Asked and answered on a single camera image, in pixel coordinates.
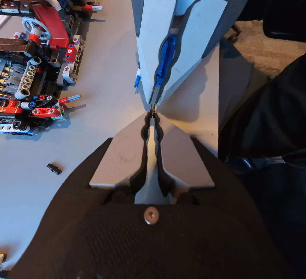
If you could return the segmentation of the black office chair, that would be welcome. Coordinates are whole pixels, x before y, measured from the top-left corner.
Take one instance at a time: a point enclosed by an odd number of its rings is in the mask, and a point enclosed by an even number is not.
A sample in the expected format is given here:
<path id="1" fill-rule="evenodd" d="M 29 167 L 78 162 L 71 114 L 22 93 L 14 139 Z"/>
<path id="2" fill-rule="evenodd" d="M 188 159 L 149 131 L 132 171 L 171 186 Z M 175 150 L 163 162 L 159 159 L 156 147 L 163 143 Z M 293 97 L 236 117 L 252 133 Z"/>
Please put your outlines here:
<path id="1" fill-rule="evenodd" d="M 305 28 L 294 21 L 268 20 L 263 21 L 263 32 L 266 37 L 278 40 L 306 42 Z"/>

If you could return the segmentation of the person's grey trouser leg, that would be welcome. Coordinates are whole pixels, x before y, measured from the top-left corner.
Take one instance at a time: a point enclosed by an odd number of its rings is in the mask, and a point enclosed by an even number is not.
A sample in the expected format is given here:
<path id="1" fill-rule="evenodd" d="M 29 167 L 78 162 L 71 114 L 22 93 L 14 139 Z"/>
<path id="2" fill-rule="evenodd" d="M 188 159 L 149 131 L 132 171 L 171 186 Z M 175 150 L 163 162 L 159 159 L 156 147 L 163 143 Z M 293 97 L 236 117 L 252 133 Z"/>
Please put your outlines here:
<path id="1" fill-rule="evenodd" d="M 225 148 L 221 131 L 246 100 L 268 81 L 268 75 L 249 62 L 228 40 L 220 41 L 219 52 L 219 141 L 218 158 Z"/>

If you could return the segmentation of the blue brick panel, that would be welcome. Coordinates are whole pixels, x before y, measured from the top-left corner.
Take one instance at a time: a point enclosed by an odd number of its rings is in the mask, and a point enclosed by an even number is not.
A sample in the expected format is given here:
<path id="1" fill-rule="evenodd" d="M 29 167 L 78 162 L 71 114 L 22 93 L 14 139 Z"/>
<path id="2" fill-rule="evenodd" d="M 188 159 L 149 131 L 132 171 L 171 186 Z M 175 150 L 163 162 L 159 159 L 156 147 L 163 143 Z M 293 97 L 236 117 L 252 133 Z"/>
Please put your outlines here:
<path id="1" fill-rule="evenodd" d="M 160 86 L 167 74 L 168 67 L 173 59 L 176 47 L 177 35 L 170 34 L 163 44 L 160 55 L 160 66 L 156 75 L 156 86 Z"/>

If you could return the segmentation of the black brick race car model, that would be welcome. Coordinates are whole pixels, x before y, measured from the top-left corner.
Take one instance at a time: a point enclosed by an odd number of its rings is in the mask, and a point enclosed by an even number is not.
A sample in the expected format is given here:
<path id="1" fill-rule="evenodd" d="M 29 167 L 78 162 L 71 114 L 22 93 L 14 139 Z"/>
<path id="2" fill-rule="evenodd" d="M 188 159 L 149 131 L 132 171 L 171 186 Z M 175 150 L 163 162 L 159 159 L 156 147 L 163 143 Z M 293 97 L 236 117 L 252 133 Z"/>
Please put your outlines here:
<path id="1" fill-rule="evenodd" d="M 34 136 L 67 120 L 61 97 L 77 82 L 85 49 L 83 26 L 98 0 L 0 0 L 1 18 L 20 17 L 25 32 L 0 40 L 0 133 Z"/>

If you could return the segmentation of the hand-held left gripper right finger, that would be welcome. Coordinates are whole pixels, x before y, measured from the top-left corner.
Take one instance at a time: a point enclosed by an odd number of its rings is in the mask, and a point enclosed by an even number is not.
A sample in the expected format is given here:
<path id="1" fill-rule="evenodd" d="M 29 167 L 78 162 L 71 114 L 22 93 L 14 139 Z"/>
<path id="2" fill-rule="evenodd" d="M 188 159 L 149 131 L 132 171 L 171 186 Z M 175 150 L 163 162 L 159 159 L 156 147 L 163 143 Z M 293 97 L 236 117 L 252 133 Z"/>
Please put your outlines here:
<path id="1" fill-rule="evenodd" d="M 158 182 L 164 197 L 214 188 L 190 136 L 160 113 L 154 114 L 158 140 Z"/>

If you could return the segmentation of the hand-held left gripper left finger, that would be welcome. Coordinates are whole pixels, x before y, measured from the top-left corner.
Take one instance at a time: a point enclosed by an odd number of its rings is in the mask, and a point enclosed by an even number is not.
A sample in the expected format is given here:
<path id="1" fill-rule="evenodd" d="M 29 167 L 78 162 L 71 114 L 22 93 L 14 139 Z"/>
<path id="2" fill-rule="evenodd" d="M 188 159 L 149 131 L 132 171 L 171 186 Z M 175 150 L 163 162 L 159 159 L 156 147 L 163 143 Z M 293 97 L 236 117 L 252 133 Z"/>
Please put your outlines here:
<path id="1" fill-rule="evenodd" d="M 141 189 L 147 177 L 147 139 L 151 113 L 143 113 L 112 139 L 90 186 Z"/>

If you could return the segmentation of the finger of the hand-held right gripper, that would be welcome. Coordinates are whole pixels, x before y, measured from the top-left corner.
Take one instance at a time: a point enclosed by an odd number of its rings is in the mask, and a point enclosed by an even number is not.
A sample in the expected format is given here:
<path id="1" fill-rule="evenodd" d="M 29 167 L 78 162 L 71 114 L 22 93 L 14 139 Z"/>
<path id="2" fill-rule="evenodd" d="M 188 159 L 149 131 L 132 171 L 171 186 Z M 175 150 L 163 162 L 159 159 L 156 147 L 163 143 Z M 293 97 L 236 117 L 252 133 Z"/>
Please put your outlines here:
<path id="1" fill-rule="evenodd" d="M 147 104 L 155 89 L 160 51 L 172 24 L 176 0 L 144 0 L 140 34 L 137 37 L 143 93 Z"/>
<path id="2" fill-rule="evenodd" d="M 164 103 L 202 61 L 208 43 L 227 6 L 226 0 L 196 0 L 178 35 L 178 51 L 170 63 L 156 105 Z"/>

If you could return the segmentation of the grey desk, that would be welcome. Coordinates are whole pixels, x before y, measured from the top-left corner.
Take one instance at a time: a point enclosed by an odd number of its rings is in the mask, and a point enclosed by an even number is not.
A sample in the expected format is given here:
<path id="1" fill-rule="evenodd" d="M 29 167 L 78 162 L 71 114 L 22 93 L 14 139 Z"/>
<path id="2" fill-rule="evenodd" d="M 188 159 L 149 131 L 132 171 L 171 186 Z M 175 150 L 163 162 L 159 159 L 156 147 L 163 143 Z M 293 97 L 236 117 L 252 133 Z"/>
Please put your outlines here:
<path id="1" fill-rule="evenodd" d="M 36 136 L 1 134 L 1 269 L 20 259 L 53 196 L 70 173 L 106 139 L 143 114 L 136 80 L 136 35 L 131 0 L 99 0 L 103 11 L 88 22 L 75 86 L 63 97 L 69 118 Z M 47 168 L 62 170 L 56 175 Z"/>

